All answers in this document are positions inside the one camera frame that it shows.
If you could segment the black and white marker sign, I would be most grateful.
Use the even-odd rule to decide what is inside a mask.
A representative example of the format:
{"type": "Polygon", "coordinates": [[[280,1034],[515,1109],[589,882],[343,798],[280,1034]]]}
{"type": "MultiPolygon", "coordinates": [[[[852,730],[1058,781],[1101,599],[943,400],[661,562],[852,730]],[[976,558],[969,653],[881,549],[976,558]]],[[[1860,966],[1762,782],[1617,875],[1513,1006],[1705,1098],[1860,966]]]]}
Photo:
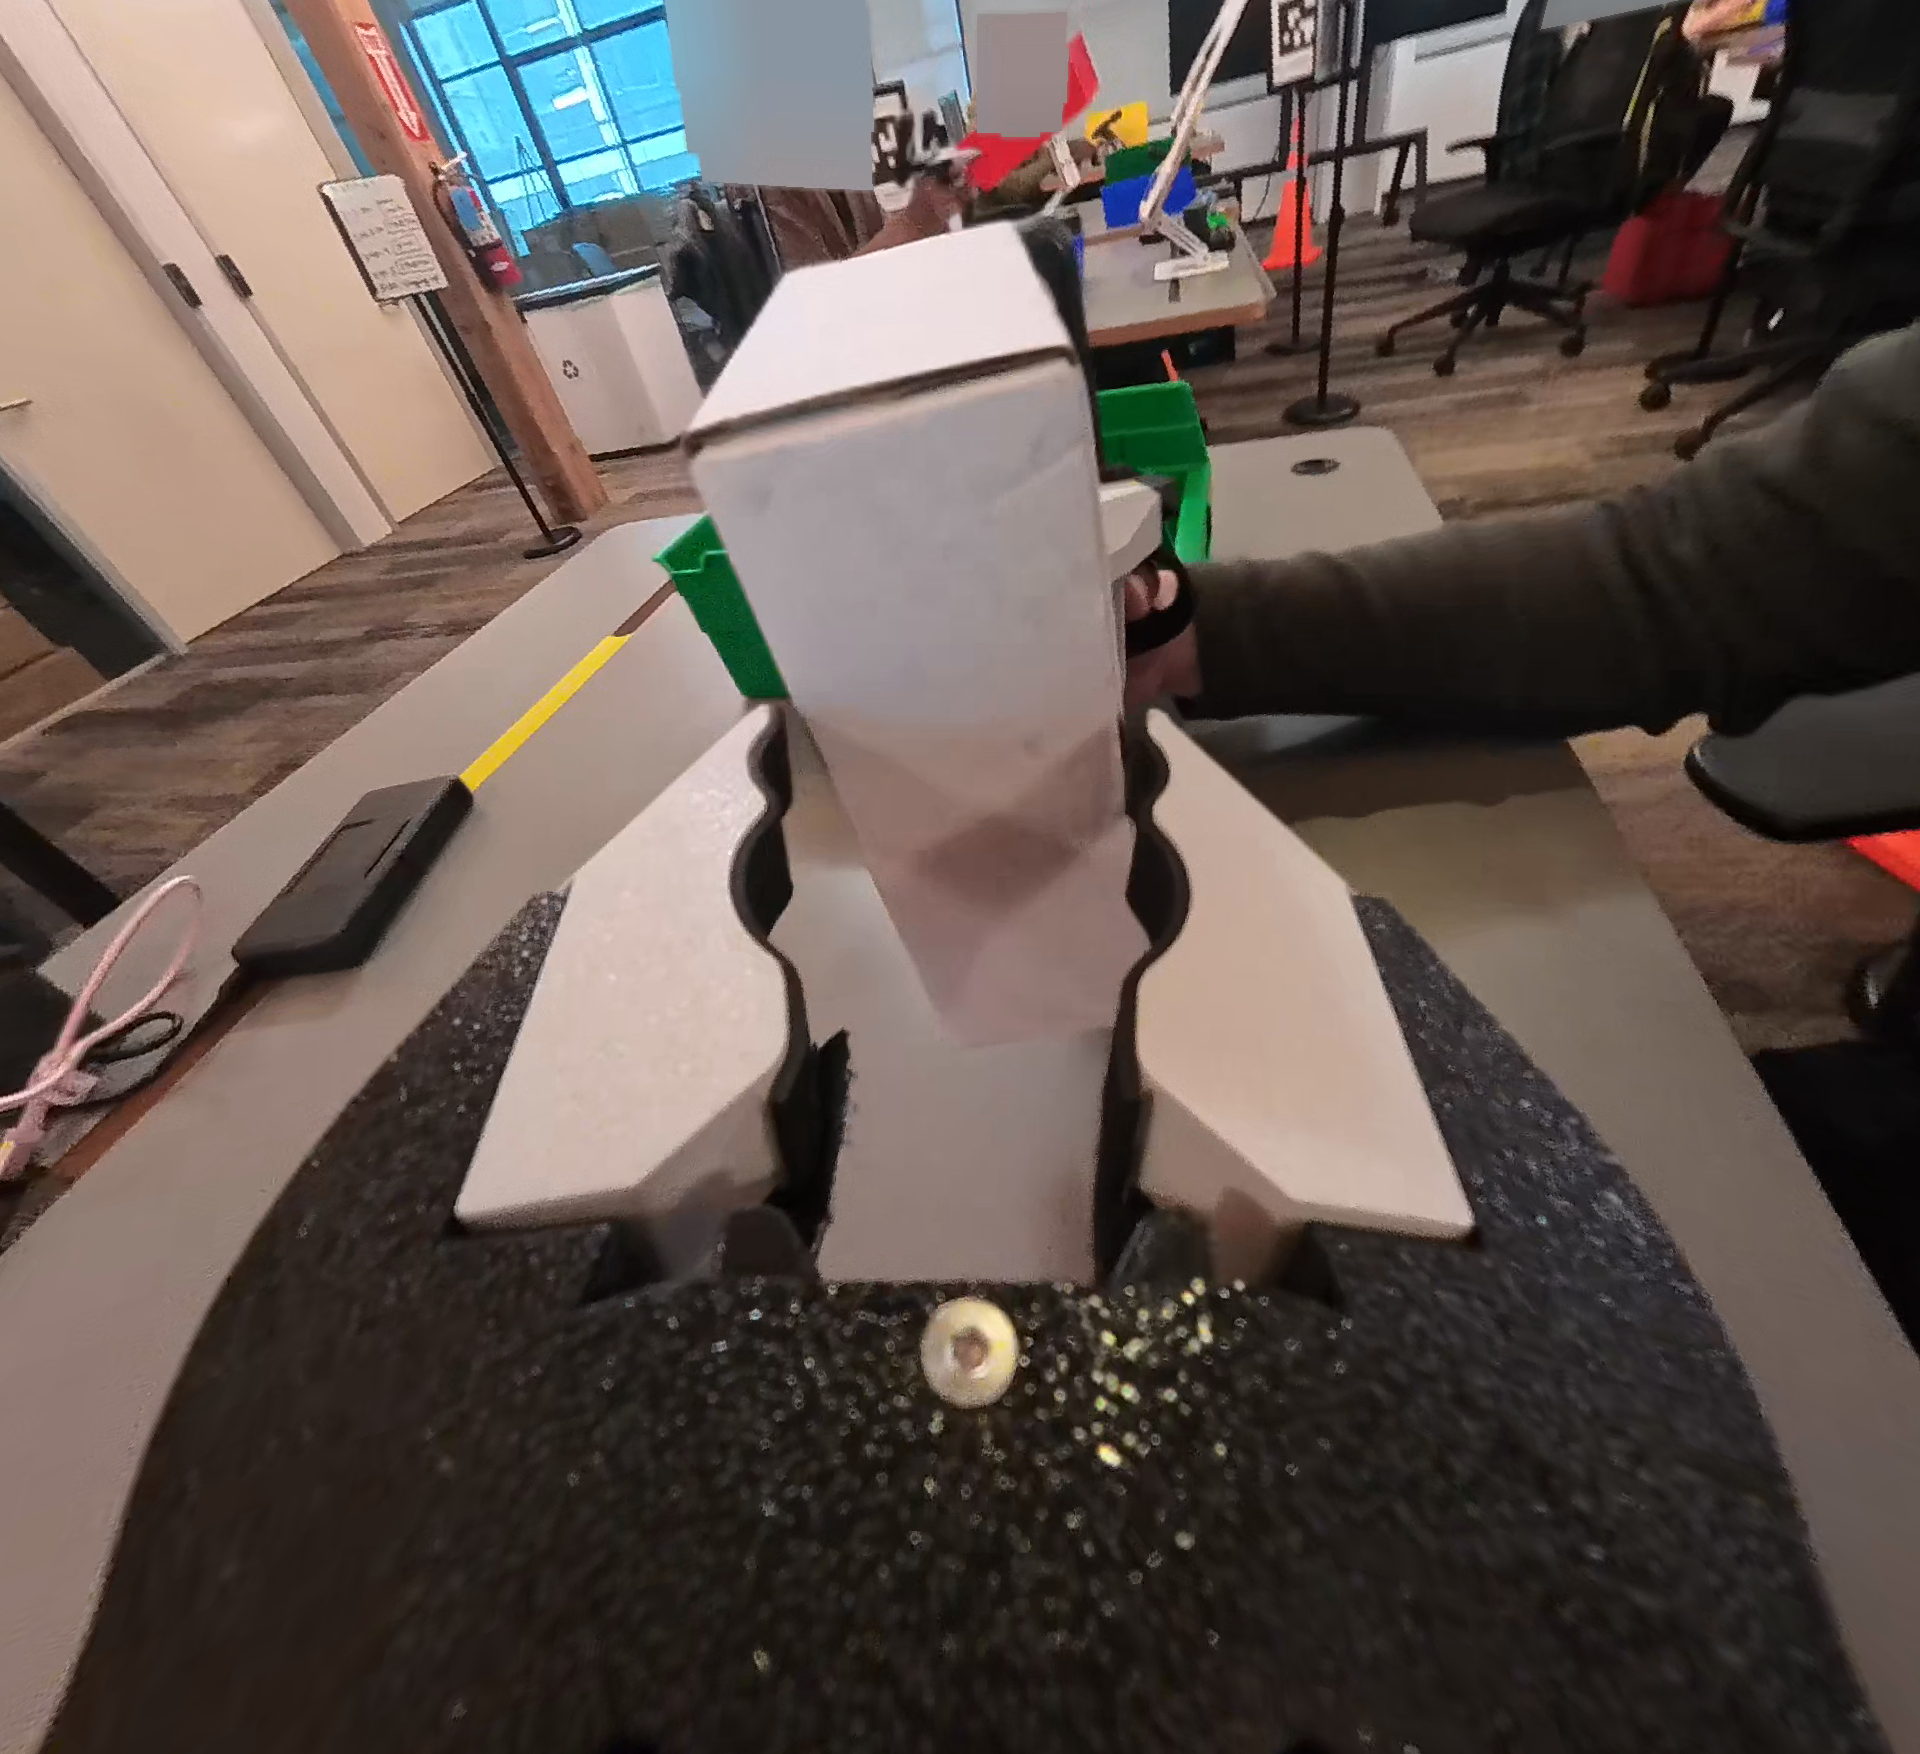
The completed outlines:
{"type": "Polygon", "coordinates": [[[1359,0],[1269,0],[1269,95],[1359,75],[1359,0]]]}

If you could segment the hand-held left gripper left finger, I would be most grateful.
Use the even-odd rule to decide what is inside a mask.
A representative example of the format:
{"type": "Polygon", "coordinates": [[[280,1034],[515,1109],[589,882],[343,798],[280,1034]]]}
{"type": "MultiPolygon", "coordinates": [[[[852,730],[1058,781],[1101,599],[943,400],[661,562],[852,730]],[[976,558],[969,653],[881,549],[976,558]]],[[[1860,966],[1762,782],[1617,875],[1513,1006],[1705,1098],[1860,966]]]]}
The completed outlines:
{"type": "Polygon", "coordinates": [[[565,882],[458,1192],[462,1233],[614,1227],[648,1275],[827,1233],[852,1034],[809,1026],[780,709],[743,711],[565,882]]]}

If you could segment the orange traffic cone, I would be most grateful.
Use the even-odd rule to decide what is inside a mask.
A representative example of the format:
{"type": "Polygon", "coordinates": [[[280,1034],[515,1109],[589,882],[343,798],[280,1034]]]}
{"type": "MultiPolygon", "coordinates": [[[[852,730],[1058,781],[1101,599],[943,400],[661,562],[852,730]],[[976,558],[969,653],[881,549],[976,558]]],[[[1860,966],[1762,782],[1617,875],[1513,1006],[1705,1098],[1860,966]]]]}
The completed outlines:
{"type": "Polygon", "coordinates": [[[1307,163],[1307,123],[1304,113],[1289,123],[1289,163],[1277,170],[1277,214],[1276,238],[1259,259],[1263,277],[1307,269],[1320,259],[1315,220],[1310,220],[1310,163],[1307,163]]]}

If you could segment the red fire extinguisher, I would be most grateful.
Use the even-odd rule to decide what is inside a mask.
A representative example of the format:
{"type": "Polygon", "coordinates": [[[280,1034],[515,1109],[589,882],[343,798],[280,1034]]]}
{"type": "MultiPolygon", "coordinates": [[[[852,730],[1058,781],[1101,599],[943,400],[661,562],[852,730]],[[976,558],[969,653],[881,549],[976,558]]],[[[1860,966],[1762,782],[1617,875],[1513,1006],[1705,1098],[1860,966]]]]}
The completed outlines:
{"type": "Polygon", "coordinates": [[[431,163],[431,193],[438,193],[445,228],[468,246],[474,277],[499,293],[519,289],[525,268],[519,268],[515,242],[509,242],[506,225],[495,220],[484,190],[468,170],[468,155],[431,163]]]}

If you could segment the beige double door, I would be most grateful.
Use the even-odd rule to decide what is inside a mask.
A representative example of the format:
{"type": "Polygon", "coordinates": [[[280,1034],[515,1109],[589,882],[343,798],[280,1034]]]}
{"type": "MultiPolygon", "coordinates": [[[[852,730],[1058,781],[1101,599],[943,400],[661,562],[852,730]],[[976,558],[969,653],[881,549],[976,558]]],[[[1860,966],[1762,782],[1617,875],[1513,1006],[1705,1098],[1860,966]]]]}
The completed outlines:
{"type": "Polygon", "coordinates": [[[271,0],[0,0],[6,482],[179,653],[499,471],[271,0]]]}

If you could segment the large grid window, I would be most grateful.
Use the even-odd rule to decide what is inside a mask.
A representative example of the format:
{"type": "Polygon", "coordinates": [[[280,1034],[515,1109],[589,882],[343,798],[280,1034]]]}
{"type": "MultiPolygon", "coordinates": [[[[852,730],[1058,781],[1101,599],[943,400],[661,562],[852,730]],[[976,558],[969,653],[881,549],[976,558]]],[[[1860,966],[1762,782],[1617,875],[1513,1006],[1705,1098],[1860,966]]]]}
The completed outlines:
{"type": "Polygon", "coordinates": [[[445,150],[515,255],[598,203],[699,170],[665,0],[375,0],[445,150]]]}

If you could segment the black power bank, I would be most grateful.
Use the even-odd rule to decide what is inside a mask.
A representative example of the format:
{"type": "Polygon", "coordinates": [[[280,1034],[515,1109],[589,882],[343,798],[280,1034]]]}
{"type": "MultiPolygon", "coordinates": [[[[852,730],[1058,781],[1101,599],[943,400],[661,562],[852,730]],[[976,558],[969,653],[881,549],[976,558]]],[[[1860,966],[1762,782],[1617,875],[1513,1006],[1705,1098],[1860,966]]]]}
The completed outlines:
{"type": "Polygon", "coordinates": [[[298,977],[368,966],[468,812],[471,787],[458,773],[360,792],[234,940],[234,969],[298,977]]]}

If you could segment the tilted white instruction board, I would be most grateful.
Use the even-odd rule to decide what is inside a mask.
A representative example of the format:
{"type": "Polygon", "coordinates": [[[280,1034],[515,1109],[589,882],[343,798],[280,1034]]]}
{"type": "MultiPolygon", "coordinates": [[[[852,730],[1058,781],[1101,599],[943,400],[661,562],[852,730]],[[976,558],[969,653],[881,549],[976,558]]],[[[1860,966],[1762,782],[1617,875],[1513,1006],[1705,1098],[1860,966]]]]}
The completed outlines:
{"type": "Polygon", "coordinates": [[[1213,75],[1217,75],[1217,64],[1222,64],[1222,55],[1228,55],[1235,26],[1240,26],[1244,5],[1248,5],[1248,0],[1222,0],[1222,5],[1217,5],[1213,23],[1209,23],[1209,37],[1202,37],[1202,48],[1198,48],[1198,55],[1195,55],[1195,64],[1190,64],[1190,79],[1182,79],[1182,91],[1179,91],[1179,99],[1176,99],[1176,113],[1169,113],[1169,145],[1164,145],[1164,155],[1158,155],[1158,165],[1154,165],[1154,174],[1150,174],[1150,190],[1141,193],[1141,231],[1158,231],[1158,238],[1169,238],[1179,253],[1209,253],[1209,246],[1182,228],[1182,220],[1169,214],[1169,190],[1176,190],[1176,179],[1179,179],[1179,165],[1190,163],[1190,145],[1195,145],[1195,132],[1198,132],[1198,117],[1202,117],[1202,99],[1209,99],[1213,75]]]}

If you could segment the white recycling bin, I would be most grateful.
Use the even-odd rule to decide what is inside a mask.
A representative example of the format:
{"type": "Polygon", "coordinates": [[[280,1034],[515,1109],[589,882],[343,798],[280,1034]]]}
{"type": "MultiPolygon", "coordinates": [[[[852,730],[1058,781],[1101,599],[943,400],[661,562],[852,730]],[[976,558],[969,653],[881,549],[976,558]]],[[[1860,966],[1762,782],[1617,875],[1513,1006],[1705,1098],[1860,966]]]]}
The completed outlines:
{"type": "Polygon", "coordinates": [[[519,293],[519,312],[593,459],[661,452],[683,436],[702,389],[661,268],[519,293]]]}

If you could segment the black office chair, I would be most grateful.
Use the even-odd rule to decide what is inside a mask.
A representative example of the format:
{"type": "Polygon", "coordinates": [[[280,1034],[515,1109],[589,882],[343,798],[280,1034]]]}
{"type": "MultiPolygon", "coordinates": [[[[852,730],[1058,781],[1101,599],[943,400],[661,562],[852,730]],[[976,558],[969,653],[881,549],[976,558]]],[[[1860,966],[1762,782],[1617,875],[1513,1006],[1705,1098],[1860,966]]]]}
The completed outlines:
{"type": "Polygon", "coordinates": [[[1920,35],[1916,0],[1789,0],[1770,117],[1722,214],[1735,242],[1690,351],[1645,364],[1655,411],[1681,384],[1744,389],[1674,436],[1690,459],[1732,417],[1916,320],[1920,35]]]}
{"type": "Polygon", "coordinates": [[[1573,246],[1617,193],[1626,99],[1605,64],[1587,64],[1583,41],[1562,41],[1562,26],[1544,23],[1544,11],[1548,0],[1520,5],[1499,130],[1453,143],[1453,150],[1484,155],[1478,183],[1430,193],[1408,225],[1413,242],[1460,255],[1460,287],[1450,300],[1389,322],[1373,343],[1378,356],[1393,356],[1413,329],[1450,322],[1430,370],[1453,375],[1468,335],[1499,329],[1507,308],[1556,322],[1562,356],[1587,348],[1593,289],[1573,287],[1569,269],[1573,246]]]}

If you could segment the red bag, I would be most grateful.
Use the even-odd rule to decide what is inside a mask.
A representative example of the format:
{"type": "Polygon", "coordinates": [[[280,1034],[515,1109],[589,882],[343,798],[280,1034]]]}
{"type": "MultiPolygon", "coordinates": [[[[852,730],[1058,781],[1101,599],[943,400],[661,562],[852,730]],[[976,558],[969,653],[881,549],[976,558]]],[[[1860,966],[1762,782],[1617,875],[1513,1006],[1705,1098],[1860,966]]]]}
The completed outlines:
{"type": "Polygon", "coordinates": [[[1732,253],[1726,193],[1674,183],[1617,228],[1595,289],[1626,308],[1713,300],[1732,253]]]}

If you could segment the whiteboard sign stand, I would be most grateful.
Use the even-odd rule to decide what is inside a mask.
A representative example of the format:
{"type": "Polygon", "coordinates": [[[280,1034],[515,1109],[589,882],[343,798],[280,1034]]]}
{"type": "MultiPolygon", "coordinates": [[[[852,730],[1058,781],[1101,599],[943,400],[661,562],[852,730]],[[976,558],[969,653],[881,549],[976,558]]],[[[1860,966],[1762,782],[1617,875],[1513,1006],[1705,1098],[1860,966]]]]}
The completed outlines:
{"type": "Polygon", "coordinates": [[[471,423],[490,441],[495,464],[506,471],[506,482],[515,483],[515,496],[525,497],[525,510],[533,516],[538,536],[525,547],[525,562],[549,562],[549,558],[576,549],[581,526],[552,522],[541,515],[541,497],[533,496],[528,476],[519,471],[519,445],[474,375],[471,348],[453,329],[453,312],[442,305],[445,269],[442,269],[442,259],[427,242],[427,228],[417,225],[417,209],[410,203],[406,183],[396,174],[343,174],[343,179],[324,179],[319,201],[324,201],[333,228],[343,231],[350,268],[360,269],[370,300],[410,305],[425,320],[425,329],[431,332],[431,343],[442,348],[445,375],[453,375],[471,423]]]}

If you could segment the black stanchion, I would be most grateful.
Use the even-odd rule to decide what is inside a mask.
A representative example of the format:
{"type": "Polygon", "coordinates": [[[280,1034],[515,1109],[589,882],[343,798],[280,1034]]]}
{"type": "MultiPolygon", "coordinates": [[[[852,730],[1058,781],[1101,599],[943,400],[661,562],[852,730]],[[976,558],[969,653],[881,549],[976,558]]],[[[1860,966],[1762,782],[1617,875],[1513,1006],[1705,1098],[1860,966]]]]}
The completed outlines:
{"type": "Polygon", "coordinates": [[[1342,238],[1345,238],[1345,155],[1351,155],[1351,91],[1356,75],[1351,64],[1342,70],[1337,85],[1337,132],[1326,145],[1332,165],[1332,214],[1326,214],[1326,255],[1320,255],[1320,332],[1315,332],[1315,384],[1310,392],[1295,400],[1283,417],[1295,428],[1342,428],[1359,417],[1359,400],[1342,392],[1332,384],[1332,343],[1337,343],[1337,289],[1342,289],[1342,238]]]}

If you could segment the grey work table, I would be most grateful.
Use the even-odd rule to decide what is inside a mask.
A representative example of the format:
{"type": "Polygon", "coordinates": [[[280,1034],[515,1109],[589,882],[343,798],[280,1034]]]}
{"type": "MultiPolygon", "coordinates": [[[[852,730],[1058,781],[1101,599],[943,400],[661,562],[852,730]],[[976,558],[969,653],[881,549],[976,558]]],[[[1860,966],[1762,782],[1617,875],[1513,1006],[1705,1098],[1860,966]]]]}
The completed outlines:
{"type": "Polygon", "coordinates": [[[1164,246],[1146,246],[1133,228],[1084,231],[1084,322],[1090,348],[1141,348],[1213,329],[1254,329],[1276,305],[1276,287],[1259,269],[1259,253],[1244,228],[1222,269],[1158,278],[1164,246]]]}

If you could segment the person's right forearm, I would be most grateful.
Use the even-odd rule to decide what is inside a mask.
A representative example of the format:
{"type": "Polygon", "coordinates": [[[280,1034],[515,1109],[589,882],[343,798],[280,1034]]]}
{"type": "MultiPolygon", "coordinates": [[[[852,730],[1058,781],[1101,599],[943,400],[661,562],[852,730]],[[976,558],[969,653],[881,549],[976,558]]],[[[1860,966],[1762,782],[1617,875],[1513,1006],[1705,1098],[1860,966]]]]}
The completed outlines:
{"type": "Polygon", "coordinates": [[[1198,718],[1752,730],[1920,666],[1920,332],[1587,502],[1195,577],[1198,718]]]}

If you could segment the small red storage bin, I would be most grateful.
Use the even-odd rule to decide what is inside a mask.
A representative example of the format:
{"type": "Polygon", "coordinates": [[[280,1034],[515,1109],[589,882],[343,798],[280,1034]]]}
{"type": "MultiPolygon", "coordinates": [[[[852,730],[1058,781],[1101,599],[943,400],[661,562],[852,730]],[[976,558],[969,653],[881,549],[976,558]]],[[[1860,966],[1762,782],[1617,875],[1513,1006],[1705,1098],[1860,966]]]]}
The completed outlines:
{"type": "Polygon", "coordinates": [[[1099,99],[1099,64],[1090,53],[1090,37],[1070,37],[1070,85],[1063,85],[1063,113],[1058,130],[1046,132],[969,132],[961,150],[969,150],[969,183],[993,190],[1005,183],[1021,163],[1042,155],[1058,132],[1070,132],[1099,99]]]}

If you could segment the person's right hand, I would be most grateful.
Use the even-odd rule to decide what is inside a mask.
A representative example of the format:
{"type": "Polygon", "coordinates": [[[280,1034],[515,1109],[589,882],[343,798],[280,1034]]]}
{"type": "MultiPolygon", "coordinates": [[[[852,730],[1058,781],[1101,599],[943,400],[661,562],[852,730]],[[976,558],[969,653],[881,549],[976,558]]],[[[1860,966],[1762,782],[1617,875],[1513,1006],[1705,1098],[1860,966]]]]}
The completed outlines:
{"type": "Polygon", "coordinates": [[[1158,709],[1198,693],[1195,583],[1182,570],[1141,566],[1124,579],[1124,709],[1158,709]]]}

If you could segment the white cardboard box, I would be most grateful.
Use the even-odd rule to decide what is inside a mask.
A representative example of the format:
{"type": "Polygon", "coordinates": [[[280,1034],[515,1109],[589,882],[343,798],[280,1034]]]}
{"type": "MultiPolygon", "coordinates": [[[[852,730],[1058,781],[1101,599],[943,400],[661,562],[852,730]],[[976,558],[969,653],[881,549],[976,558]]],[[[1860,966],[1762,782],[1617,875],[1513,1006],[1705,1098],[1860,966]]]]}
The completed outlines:
{"type": "Polygon", "coordinates": [[[1090,389],[1021,228],[789,269],[688,476],[967,1047],[1118,1022],[1124,635],[1090,389]]]}

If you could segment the wooden post with red signs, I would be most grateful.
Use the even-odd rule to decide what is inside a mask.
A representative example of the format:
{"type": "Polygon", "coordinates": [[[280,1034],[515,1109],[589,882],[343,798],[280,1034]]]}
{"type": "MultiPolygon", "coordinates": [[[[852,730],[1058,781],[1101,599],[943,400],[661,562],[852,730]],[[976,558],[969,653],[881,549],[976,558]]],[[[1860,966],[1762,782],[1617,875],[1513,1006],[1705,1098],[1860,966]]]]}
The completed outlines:
{"type": "Polygon", "coordinates": [[[471,384],[484,389],[482,410],[499,417],[490,432],[499,464],[538,515],[528,562],[572,549],[581,522],[593,516],[610,496],[509,287],[468,246],[458,214],[458,190],[468,183],[462,165],[442,150],[370,0],[284,0],[284,11],[324,64],[370,170],[398,179],[438,255],[442,287],[431,293],[468,348],[471,384]]]}

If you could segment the green plastic bin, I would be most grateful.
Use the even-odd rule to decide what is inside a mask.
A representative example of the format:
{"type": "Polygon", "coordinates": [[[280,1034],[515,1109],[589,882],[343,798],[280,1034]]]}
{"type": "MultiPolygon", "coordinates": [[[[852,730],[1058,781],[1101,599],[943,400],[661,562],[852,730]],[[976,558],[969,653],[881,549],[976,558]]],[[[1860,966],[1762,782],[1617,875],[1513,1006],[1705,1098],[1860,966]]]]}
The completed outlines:
{"type": "MultiPolygon", "coordinates": [[[[1190,566],[1213,558],[1213,445],[1190,379],[1164,375],[1150,384],[1099,389],[1099,436],[1108,445],[1101,483],[1141,483],[1164,515],[1154,549],[1146,549],[1146,534],[1126,534],[1113,558],[1135,549],[1141,570],[1190,579],[1190,566]]],[[[786,673],[715,516],[695,516],[695,526],[665,541],[657,566],[695,613],[743,697],[780,704],[789,693],[786,673]]]]}

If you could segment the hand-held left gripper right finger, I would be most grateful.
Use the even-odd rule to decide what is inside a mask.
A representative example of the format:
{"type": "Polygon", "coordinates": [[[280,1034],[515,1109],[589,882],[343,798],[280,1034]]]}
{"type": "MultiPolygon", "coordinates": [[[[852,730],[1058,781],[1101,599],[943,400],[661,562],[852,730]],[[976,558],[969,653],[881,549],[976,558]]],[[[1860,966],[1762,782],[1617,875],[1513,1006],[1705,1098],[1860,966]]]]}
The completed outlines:
{"type": "Polygon", "coordinates": [[[1113,1047],[1101,1258],[1158,1215],[1222,1285],[1283,1275],[1307,1227],[1473,1241],[1356,887],[1169,711],[1133,737],[1133,810],[1150,951],[1113,1047]]]}

